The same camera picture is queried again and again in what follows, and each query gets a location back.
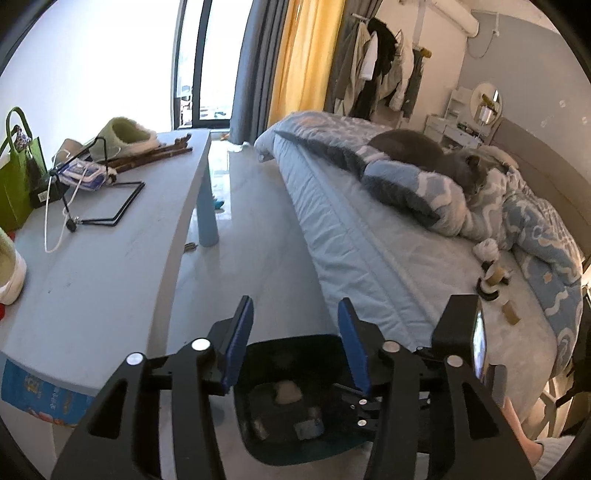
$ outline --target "round mirror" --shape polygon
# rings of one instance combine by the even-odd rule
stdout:
[[[481,125],[490,125],[500,117],[503,100],[499,90],[489,82],[478,85],[470,98],[470,113],[474,121]]]

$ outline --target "gray cat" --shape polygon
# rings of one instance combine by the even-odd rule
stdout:
[[[494,167],[475,149],[465,148],[446,154],[438,143],[413,130],[384,132],[371,139],[369,146],[384,152],[392,160],[451,178],[462,188],[466,200],[484,186],[488,171]]]

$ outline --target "white floor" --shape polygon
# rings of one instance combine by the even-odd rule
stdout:
[[[217,217],[220,242],[183,257],[169,353],[206,335],[217,320],[231,316],[245,294],[255,304],[251,342],[336,332],[277,165],[259,164],[249,147],[229,153],[228,145],[214,142],[210,154],[213,192],[226,201],[225,211]],[[189,241],[196,239],[194,221]],[[169,402],[170,397],[164,396],[161,450],[165,480],[175,478]],[[363,478],[367,460],[361,449],[308,465],[265,466],[242,445],[232,396],[212,397],[211,403],[229,480]]]

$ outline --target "blue patterned blanket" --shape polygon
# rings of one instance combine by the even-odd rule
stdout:
[[[388,129],[324,112],[298,112],[272,132],[349,170],[377,200],[409,211],[432,231],[475,242],[492,238],[511,250],[556,334],[553,375],[561,373],[579,331],[582,259],[556,210],[536,197],[514,168],[506,175],[491,170],[484,188],[467,204],[450,178],[392,161],[368,146]]]

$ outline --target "gray curtain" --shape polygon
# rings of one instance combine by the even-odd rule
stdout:
[[[230,142],[253,144],[267,129],[289,0],[254,0],[238,63]]]
[[[324,110],[330,113],[335,111],[335,87],[340,71],[343,67],[345,55],[349,47],[355,45],[357,39],[357,25],[360,20],[353,17],[352,14],[358,14],[362,17],[372,18],[378,13],[382,0],[347,0],[345,3],[345,13],[340,24],[339,36],[336,42],[335,56],[330,69],[329,85],[326,90],[326,101]]]

